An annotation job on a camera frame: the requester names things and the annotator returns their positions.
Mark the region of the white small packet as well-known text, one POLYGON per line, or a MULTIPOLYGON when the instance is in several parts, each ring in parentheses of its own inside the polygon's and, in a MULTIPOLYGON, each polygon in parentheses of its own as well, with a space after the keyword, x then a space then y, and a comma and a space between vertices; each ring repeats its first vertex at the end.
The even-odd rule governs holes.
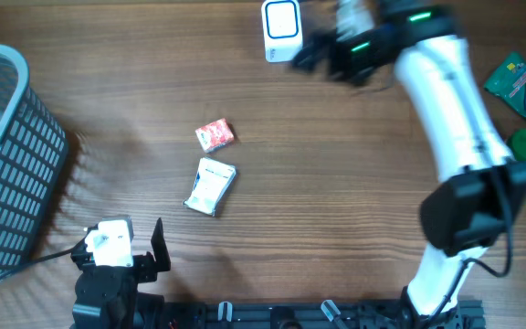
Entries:
POLYGON ((237 170, 233 165, 203 157, 198 164, 191 195, 185 207, 214 217, 219 201, 233 182, 237 170))

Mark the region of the red Kleenex tissue pack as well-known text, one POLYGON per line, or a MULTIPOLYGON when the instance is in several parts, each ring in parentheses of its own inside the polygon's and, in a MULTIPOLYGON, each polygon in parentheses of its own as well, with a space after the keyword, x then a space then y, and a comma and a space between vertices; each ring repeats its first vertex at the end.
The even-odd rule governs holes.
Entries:
POLYGON ((195 134, 203 151, 206 153, 213 152, 217 148, 235 141, 235 135, 225 118, 210 122, 196 129, 195 134))

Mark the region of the dark mesh shopping basket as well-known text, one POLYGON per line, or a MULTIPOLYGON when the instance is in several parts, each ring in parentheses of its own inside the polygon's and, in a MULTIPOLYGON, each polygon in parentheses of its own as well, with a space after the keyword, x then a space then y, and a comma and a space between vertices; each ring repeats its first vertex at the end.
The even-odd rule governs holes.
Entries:
POLYGON ((0 273, 30 255, 67 154, 66 133, 31 88, 26 60, 0 45, 0 273))

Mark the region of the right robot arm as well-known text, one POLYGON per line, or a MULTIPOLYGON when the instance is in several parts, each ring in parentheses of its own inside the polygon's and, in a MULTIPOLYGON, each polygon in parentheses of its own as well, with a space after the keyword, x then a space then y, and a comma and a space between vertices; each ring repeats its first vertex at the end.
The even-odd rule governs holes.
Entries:
POLYGON ((319 30, 295 55, 294 69, 328 64, 330 80, 362 86, 390 66, 426 133, 438 187, 422 202, 426 248, 415 277, 391 311, 367 319, 394 328, 469 328, 458 292, 499 239, 513 246, 513 227, 526 198, 526 164, 500 139, 481 99, 451 8, 425 1, 380 1, 371 14, 361 1, 341 1, 336 25, 319 30))

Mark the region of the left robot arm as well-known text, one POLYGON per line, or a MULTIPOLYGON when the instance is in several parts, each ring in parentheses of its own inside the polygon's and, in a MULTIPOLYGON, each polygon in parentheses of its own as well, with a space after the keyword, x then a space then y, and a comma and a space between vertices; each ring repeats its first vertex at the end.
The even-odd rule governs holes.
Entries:
POLYGON ((163 221, 153 229, 153 250, 132 254, 133 226, 129 216, 105 218, 86 229, 70 257, 81 274, 72 308, 74 328, 166 328, 162 295, 142 293, 142 283, 157 281, 171 269, 163 237, 163 221))

